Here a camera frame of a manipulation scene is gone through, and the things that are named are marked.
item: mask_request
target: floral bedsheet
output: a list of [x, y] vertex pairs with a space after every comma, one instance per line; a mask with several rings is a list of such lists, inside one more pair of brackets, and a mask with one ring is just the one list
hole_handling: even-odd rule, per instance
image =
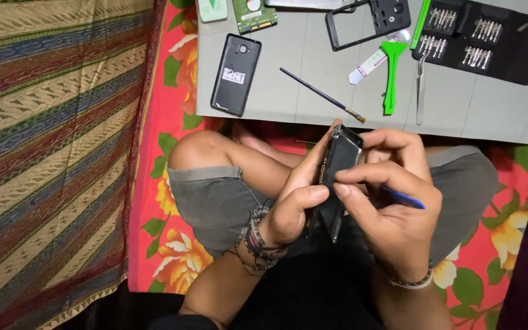
[[[149, 100], [143, 113], [129, 226], [131, 291], [185, 294], [212, 258], [177, 211], [168, 154], [184, 135], [218, 130], [224, 120], [195, 115], [197, 16], [194, 1], [167, 4]], [[295, 141], [272, 141], [305, 153]], [[528, 146], [495, 149], [499, 192], [479, 227], [435, 269], [458, 329], [494, 329], [528, 220]]]

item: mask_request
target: striped fabric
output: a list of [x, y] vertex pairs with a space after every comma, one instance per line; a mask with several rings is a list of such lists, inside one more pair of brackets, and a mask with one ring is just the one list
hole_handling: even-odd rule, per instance
[[0, 0], [0, 329], [50, 329], [127, 272], [152, 0]]

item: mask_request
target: barcode label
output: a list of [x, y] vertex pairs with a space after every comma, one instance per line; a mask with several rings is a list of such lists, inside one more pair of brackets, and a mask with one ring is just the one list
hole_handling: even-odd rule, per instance
[[224, 79], [224, 80], [227, 80], [227, 81], [230, 81], [230, 82], [239, 83], [239, 84], [243, 85], [245, 76], [246, 76], [245, 73], [234, 72], [234, 71], [231, 71], [228, 68], [224, 68], [224, 74], [221, 76], [221, 79]]
[[248, 13], [248, 14], [245, 14], [244, 16], [242, 16], [242, 20], [246, 20], [246, 19], [251, 19], [251, 18], [254, 18], [254, 17], [258, 17], [262, 14], [262, 11], [257, 11], [257, 12], [252, 12], [252, 13]]

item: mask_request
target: blue pen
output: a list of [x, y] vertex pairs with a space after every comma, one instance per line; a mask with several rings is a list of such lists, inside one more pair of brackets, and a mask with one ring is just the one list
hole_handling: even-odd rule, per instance
[[420, 210], [425, 209], [425, 205], [423, 205], [423, 203], [421, 203], [421, 201], [418, 199], [414, 199], [411, 196], [408, 196], [407, 194], [404, 194], [402, 192], [394, 191], [388, 188], [387, 186], [385, 186], [384, 184], [381, 184], [380, 188], [386, 191], [386, 193], [388, 193], [390, 197], [397, 200], [399, 203], [403, 205], [413, 207], [413, 208], [418, 208]]

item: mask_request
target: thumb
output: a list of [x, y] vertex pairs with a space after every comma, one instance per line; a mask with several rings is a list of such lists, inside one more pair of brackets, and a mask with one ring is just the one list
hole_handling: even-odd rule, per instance
[[293, 190], [275, 210], [278, 219], [299, 218], [306, 208], [317, 206], [329, 197], [329, 189], [324, 185], [310, 185]]
[[368, 197], [353, 184], [334, 183], [335, 194], [346, 207], [347, 212], [354, 218], [360, 228], [371, 234], [372, 230], [382, 220], [376, 207]]

